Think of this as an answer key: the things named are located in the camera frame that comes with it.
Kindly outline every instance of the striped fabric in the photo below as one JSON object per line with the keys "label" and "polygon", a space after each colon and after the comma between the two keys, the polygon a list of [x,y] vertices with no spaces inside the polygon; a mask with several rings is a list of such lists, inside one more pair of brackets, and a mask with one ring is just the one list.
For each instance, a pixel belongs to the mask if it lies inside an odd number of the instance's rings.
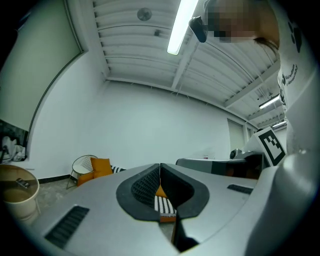
{"label": "striped fabric", "polygon": [[[112,172],[117,174],[126,169],[111,165]],[[161,196],[154,196],[154,210],[160,212],[161,216],[174,217],[177,214],[176,209],[172,206],[168,198]]]}

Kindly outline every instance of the wall-mounted light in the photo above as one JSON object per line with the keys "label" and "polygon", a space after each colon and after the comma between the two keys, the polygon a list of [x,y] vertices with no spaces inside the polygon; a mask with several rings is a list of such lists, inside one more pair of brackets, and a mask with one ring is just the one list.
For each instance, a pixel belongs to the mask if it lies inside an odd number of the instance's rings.
{"label": "wall-mounted light", "polygon": [[277,127],[282,126],[282,125],[284,125],[284,124],[286,124],[286,123],[287,123],[287,121],[279,122],[279,123],[275,124],[275,125],[272,126],[272,127],[273,127],[273,128],[277,128]]}
{"label": "wall-mounted light", "polygon": [[171,32],[168,54],[178,55],[197,3],[198,0],[181,0]]}
{"label": "wall-mounted light", "polygon": [[275,96],[275,97],[272,97],[271,99],[269,99],[265,103],[261,104],[259,106],[259,108],[262,110],[262,109],[266,108],[267,106],[271,105],[272,103],[275,103],[278,100],[280,100],[280,95],[279,94],[277,96]]}

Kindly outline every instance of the gray floor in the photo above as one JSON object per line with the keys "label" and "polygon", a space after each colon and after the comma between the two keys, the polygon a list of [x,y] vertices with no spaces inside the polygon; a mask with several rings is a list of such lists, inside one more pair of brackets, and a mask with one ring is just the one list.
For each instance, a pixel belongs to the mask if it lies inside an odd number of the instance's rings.
{"label": "gray floor", "polygon": [[[52,205],[54,205],[57,201],[63,198],[66,194],[72,192],[77,187],[71,187],[74,182],[71,180],[69,183],[68,190],[66,189],[68,183],[68,179],[63,179],[59,181],[49,182],[40,184],[39,194],[37,196],[38,204],[41,213],[44,213],[47,209],[49,209]],[[174,229],[173,222],[160,223],[160,229],[164,233],[164,235],[171,241],[172,232]]]}

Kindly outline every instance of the orange cushion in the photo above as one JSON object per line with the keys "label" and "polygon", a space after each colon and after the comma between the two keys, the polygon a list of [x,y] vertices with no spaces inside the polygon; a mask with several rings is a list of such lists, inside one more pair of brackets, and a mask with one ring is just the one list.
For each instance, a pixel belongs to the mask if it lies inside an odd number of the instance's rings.
{"label": "orange cushion", "polygon": [[113,174],[109,159],[91,158],[91,164],[94,178]]}
{"label": "orange cushion", "polygon": [[155,195],[162,198],[168,198],[161,185]]}
{"label": "orange cushion", "polygon": [[94,178],[94,173],[93,173],[93,172],[90,172],[90,173],[81,175],[81,176],[78,178],[78,182],[77,182],[76,185],[79,187],[79,186],[82,185],[83,183],[86,183],[86,182],[92,180],[93,178]]}

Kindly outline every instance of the ceiling light fixture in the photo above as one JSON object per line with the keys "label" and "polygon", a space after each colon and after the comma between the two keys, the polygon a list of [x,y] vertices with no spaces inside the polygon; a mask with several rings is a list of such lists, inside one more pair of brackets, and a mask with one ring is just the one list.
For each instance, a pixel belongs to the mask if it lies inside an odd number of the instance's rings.
{"label": "ceiling light fixture", "polygon": [[274,103],[274,102],[276,102],[276,101],[278,101],[278,100],[280,100],[280,95],[279,95],[279,94],[278,94],[277,96],[269,99],[269,100],[266,101],[265,103],[261,104],[261,105],[259,106],[259,108],[262,110],[262,109],[266,108],[267,106],[271,105],[272,103]]}
{"label": "ceiling light fixture", "polygon": [[181,0],[171,32],[168,54],[178,55],[197,3],[198,0]]}
{"label": "ceiling light fixture", "polygon": [[275,125],[272,126],[272,127],[273,127],[273,128],[277,128],[277,127],[282,126],[282,125],[284,125],[284,124],[286,124],[286,123],[287,123],[287,121],[283,121],[283,122],[280,122],[280,123],[275,124]]}

